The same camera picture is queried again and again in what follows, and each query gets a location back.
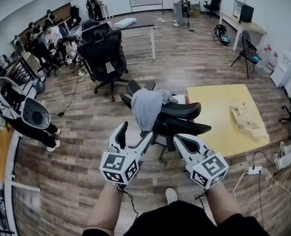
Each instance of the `gray cloth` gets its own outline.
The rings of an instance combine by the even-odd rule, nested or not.
[[[131,110],[139,128],[142,131],[151,131],[161,112],[162,104],[168,102],[177,103],[177,100],[167,90],[149,91],[142,88],[135,92],[131,100]]]
[[[178,3],[174,3],[174,20],[179,25],[185,24],[183,20],[183,0]]]

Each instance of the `white sneaker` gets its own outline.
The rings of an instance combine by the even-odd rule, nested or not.
[[[177,201],[177,193],[172,188],[168,188],[165,191],[165,196],[167,199],[167,204]]]
[[[57,128],[57,132],[54,133],[54,135],[60,135],[60,132],[61,132],[61,129],[60,128]]]
[[[56,146],[55,147],[46,147],[47,151],[53,152],[56,148],[60,146],[60,140],[55,140]]]

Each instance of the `gray towel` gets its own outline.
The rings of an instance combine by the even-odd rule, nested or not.
[[[151,131],[162,105],[177,100],[167,90],[149,91],[142,88],[134,93],[131,100],[132,114],[142,131]]]

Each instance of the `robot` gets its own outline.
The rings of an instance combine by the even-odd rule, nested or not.
[[[127,185],[140,169],[140,158],[146,153],[154,137],[153,132],[146,133],[136,146],[126,147],[128,122],[118,126],[109,139],[109,150],[104,152],[100,171],[105,180],[114,185]],[[173,137],[176,151],[186,163],[189,178],[209,189],[228,172],[229,166],[221,153],[208,148],[205,142],[193,135],[176,134]]]

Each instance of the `beige cloth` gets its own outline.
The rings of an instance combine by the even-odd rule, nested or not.
[[[263,121],[258,120],[244,102],[233,103],[230,109],[241,131],[254,139],[269,138]]]

